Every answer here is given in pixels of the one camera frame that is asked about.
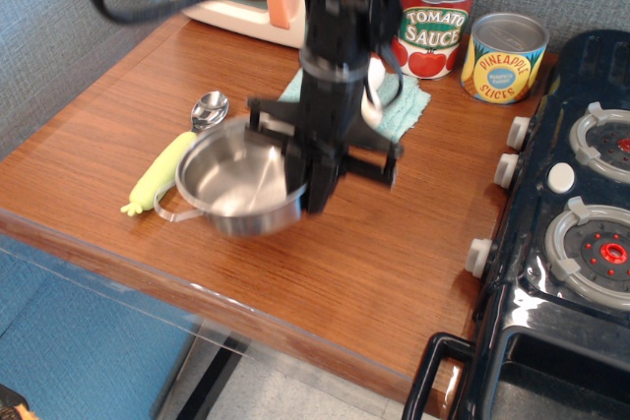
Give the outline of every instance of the blue cloth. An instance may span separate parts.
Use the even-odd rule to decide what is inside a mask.
[[[300,69],[284,90],[281,100],[298,102],[301,85],[302,70]],[[395,74],[386,74],[383,84],[377,90],[381,102],[388,103],[396,94],[397,88],[398,77]],[[403,76],[403,92],[396,101],[383,110],[383,119],[376,130],[397,143],[419,120],[430,99],[431,94],[420,89],[417,78]]]
[[[42,420],[155,418],[189,332],[23,258],[67,265],[0,237],[0,384],[23,395]],[[140,296],[145,308],[186,320]]]

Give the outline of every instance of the floor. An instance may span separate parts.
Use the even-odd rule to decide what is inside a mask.
[[[219,348],[202,327],[157,420],[176,419]],[[217,340],[216,334],[208,336]],[[253,343],[219,397],[195,420],[398,420],[404,406]],[[432,419],[428,415],[424,420]]]

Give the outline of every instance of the tomato sauce can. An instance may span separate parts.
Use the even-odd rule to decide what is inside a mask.
[[[453,70],[473,0],[401,0],[392,49],[409,76],[437,79]]]
[[[491,103],[527,98],[548,43],[549,32],[536,19],[514,13],[485,15],[472,24],[462,86]]]

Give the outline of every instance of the stove burner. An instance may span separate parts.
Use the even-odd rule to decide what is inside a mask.
[[[553,275],[572,290],[630,311],[630,210],[570,199],[547,227],[544,249]]]
[[[593,102],[571,128],[569,141],[581,164],[630,184],[630,111],[603,110]]]
[[[564,247],[568,258],[580,265],[589,280],[610,290],[630,291],[630,227],[593,220],[567,231]]]
[[[626,137],[630,137],[630,123],[610,122],[589,130],[587,143],[599,151],[602,161],[630,171],[630,138]]]

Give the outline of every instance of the tomato label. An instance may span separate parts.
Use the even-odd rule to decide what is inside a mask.
[[[406,9],[399,39],[429,51],[457,46],[469,14],[464,10],[412,7]]]

